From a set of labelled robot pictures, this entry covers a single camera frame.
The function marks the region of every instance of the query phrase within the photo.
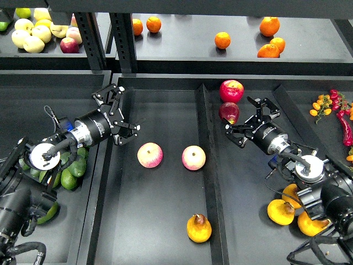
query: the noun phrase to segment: black tray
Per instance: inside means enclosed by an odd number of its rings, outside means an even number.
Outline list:
[[[1,72],[0,73],[0,157],[6,157],[18,140],[28,136],[33,141],[51,136],[54,126],[43,107],[49,105],[56,115],[67,116],[71,122],[97,107],[90,94],[108,84],[110,72],[93,75],[82,72]],[[99,146],[90,149],[87,171],[82,185],[75,191],[57,188],[59,214],[55,219],[38,226],[34,233],[17,244],[40,241],[47,247],[45,264],[76,264],[82,243],[83,223],[91,189]],[[36,252],[17,257],[18,264],[33,264]]]
[[[279,226],[268,218],[266,207],[278,198],[263,183],[272,157],[251,142],[239,149],[225,137],[218,117],[222,103],[218,89],[226,79],[244,84],[245,95],[239,102],[239,122],[244,122],[255,114],[246,96],[268,97],[279,105],[272,95],[275,88],[306,81],[289,76],[113,77],[115,82],[118,79],[127,89],[126,118],[146,121],[136,141],[113,147],[107,181],[100,184],[106,192],[98,198],[103,205],[99,237],[90,242],[90,248],[97,250],[90,252],[94,264],[288,264],[287,255],[308,237],[300,232],[296,219]],[[303,143],[283,110],[275,122],[291,140]],[[138,148],[150,141],[164,151],[161,165],[154,169],[143,168],[136,157]],[[187,171],[180,161],[183,148],[191,144],[202,146],[210,158],[199,172]],[[268,182],[276,190],[287,186],[279,175]],[[196,211],[207,214],[217,228],[201,245],[191,242],[185,231]],[[337,246],[322,249],[329,251],[329,258],[342,261]],[[318,262],[311,252],[298,258]]]

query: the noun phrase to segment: tomato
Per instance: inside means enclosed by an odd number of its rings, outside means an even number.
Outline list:
[[[318,115],[317,110],[314,110],[314,109],[311,109],[309,113],[310,113],[311,116],[317,116]]]
[[[318,104],[318,103],[316,103],[316,102],[314,102],[313,103],[313,108],[315,109],[315,110],[320,110],[320,105]]]
[[[332,110],[331,110],[331,109],[326,109],[326,110],[324,110],[324,112],[325,112],[325,115],[330,115],[330,113],[332,112]]]

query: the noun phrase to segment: lime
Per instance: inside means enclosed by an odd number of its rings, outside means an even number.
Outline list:
[[[59,208],[59,203],[54,202],[53,206],[49,209],[47,214],[43,217],[38,218],[38,225],[44,224],[45,222],[49,221],[50,219],[53,218],[53,216],[56,214],[57,210]]]
[[[0,22],[0,31],[5,31],[10,23]]]
[[[19,18],[29,18],[31,16],[31,9],[29,9],[29,8],[16,8],[16,15]]]
[[[39,182],[42,182],[42,179],[44,178],[45,173],[46,173],[46,171],[41,171],[39,173]],[[56,188],[59,185],[60,179],[61,179],[61,172],[58,172],[58,174],[56,175],[56,178],[54,180],[53,188]]]
[[[88,150],[84,147],[80,147],[78,150],[77,150],[77,154],[79,156],[82,156],[84,159],[87,160],[88,158]]]
[[[51,21],[49,19],[41,19],[41,20],[38,20],[36,23],[35,23],[35,27],[36,26],[46,26],[48,27],[48,29],[50,29],[50,23]]]
[[[22,168],[23,170],[29,170],[29,169],[30,169],[30,167],[26,164],[26,162],[24,162],[24,159],[23,159],[23,158],[20,158],[20,159],[18,160],[18,162],[19,162],[19,164],[20,164],[20,166],[21,166],[21,168]]]
[[[77,186],[77,178],[70,173],[68,168],[65,168],[61,173],[61,185],[69,190]]]
[[[78,161],[73,161],[72,164],[67,168],[69,172],[77,178],[84,175],[87,165],[86,160],[82,156],[78,157]]]
[[[31,168],[29,173],[31,174],[32,177],[37,178],[37,177],[39,177],[40,171],[36,170],[34,168]]]
[[[60,159],[61,159],[61,165],[65,165],[66,162],[68,161],[68,157],[71,155],[70,152],[65,152],[62,155],[60,155]]]
[[[39,182],[42,182],[42,179],[44,178],[46,171],[47,171],[47,170],[41,171],[41,172],[39,173]]]

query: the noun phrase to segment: black shelf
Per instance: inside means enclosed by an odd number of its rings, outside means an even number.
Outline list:
[[[109,14],[96,14],[98,30],[103,42],[109,62],[116,61],[116,47],[109,41]],[[17,48],[11,35],[15,31],[14,25],[19,18],[14,15],[14,20],[9,24],[8,29],[0,33],[0,70],[90,70],[89,61],[83,44],[79,45],[78,54],[63,54],[60,49],[61,39],[52,36],[52,40],[45,44],[41,53],[30,54],[24,49]]]

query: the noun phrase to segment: red chili pepper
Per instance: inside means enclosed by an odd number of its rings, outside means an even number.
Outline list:
[[[338,98],[338,94],[331,94],[330,99],[335,100]]]
[[[353,134],[352,134],[352,129],[349,126],[348,122],[343,118],[344,116],[344,111],[340,110],[336,114],[337,118],[341,122],[342,128],[343,128],[343,144],[345,146],[351,146],[353,145]]]

